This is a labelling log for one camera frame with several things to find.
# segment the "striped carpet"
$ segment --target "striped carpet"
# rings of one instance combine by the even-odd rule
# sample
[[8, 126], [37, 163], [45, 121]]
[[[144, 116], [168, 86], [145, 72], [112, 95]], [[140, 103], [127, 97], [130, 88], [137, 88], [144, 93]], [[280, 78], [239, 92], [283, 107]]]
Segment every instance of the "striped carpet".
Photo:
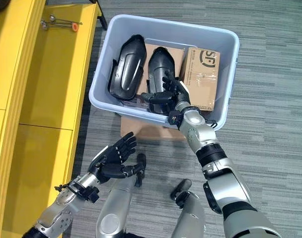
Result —
[[[49, 0], [52, 3], [88, 2]], [[155, 17], [228, 29], [240, 38], [226, 124], [217, 132], [228, 157], [248, 183], [255, 207], [284, 238], [302, 238], [302, 0], [100, 0], [107, 21], [117, 14]], [[87, 94], [105, 32], [97, 23]], [[120, 117], [84, 100], [73, 174], [120, 137]], [[148, 238], [170, 237], [180, 210], [169, 192], [181, 178], [202, 198], [206, 238], [222, 238], [222, 216], [206, 201], [201, 168], [185, 142], [139, 141], [147, 155], [143, 187], [133, 195], [127, 230]], [[94, 237], [112, 182], [99, 187], [63, 237]]]

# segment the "plastic bin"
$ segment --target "plastic bin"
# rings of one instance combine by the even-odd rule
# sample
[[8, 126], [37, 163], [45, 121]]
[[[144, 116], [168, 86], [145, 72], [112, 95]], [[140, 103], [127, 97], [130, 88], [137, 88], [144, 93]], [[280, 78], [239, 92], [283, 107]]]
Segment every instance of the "plastic bin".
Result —
[[215, 130], [219, 130], [226, 121], [239, 51], [238, 36], [224, 29], [131, 15], [113, 17], [91, 85], [89, 93], [91, 103], [97, 108], [116, 112], [122, 116], [171, 127], [167, 122], [167, 116], [124, 106], [108, 92], [112, 60], [118, 59], [122, 44], [134, 34], [141, 34], [145, 42], [150, 44], [181, 49], [199, 47], [220, 52], [215, 107], [214, 111], [207, 115], [208, 119], [217, 121], [218, 126]]

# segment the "yellow cabinet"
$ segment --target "yellow cabinet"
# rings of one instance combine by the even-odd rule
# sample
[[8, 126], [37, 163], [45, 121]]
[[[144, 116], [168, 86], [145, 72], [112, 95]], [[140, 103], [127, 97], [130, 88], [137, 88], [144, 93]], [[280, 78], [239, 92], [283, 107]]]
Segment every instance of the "yellow cabinet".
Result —
[[66, 180], [72, 131], [19, 125], [14, 147], [4, 231], [23, 235], [58, 194], [54, 186]]
[[46, 6], [42, 18], [49, 20], [50, 14], [82, 25], [77, 32], [70, 28], [39, 28], [20, 123], [72, 130], [79, 104], [83, 103], [81, 89], [87, 77], [97, 7]]
[[[26, 232], [70, 180], [98, 4], [12, 0], [0, 12], [0, 237]], [[80, 21], [40, 28], [41, 18]]]

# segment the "small tool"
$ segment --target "small tool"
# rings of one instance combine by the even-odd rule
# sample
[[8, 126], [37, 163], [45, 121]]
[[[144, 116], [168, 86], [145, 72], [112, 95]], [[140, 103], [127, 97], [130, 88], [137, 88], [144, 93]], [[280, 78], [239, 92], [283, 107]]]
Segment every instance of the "small tool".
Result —
[[50, 15], [50, 22], [41, 20], [40, 24], [45, 30], [48, 30], [49, 27], [67, 27], [72, 28], [74, 32], [78, 31], [78, 25], [83, 25], [82, 22], [58, 19], [53, 14]]
[[83, 25], [82, 22], [76, 22], [76, 21], [69, 21], [69, 20], [63, 20], [63, 19], [58, 19], [56, 18], [53, 14], [50, 15], [50, 21], [52, 23], [56, 22], [56, 21], [65, 21], [65, 22], [69, 22], [69, 23], [76, 23], [78, 25]]

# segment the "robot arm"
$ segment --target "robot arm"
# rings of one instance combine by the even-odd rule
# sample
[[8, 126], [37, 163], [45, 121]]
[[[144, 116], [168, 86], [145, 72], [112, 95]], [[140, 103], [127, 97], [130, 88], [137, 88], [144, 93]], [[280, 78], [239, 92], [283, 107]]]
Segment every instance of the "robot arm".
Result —
[[75, 214], [82, 209], [85, 201], [95, 203], [99, 196], [98, 184], [110, 178], [127, 178], [144, 169], [142, 163], [124, 166], [129, 155], [135, 152], [136, 138], [129, 133], [113, 146], [106, 146], [92, 160], [88, 172], [68, 184], [56, 187], [59, 190], [54, 203], [49, 206], [35, 225], [23, 235], [24, 238], [56, 238], [72, 222]]
[[[201, 164], [207, 179], [203, 185], [206, 198], [211, 209], [223, 215], [226, 238], [281, 237], [270, 221], [252, 206], [248, 186], [217, 142], [214, 129], [206, 124], [200, 109], [190, 105], [185, 86], [168, 73], [166, 76], [163, 87], [170, 92], [169, 100], [175, 105], [168, 121], [184, 134]], [[149, 103], [159, 97], [142, 96]]]

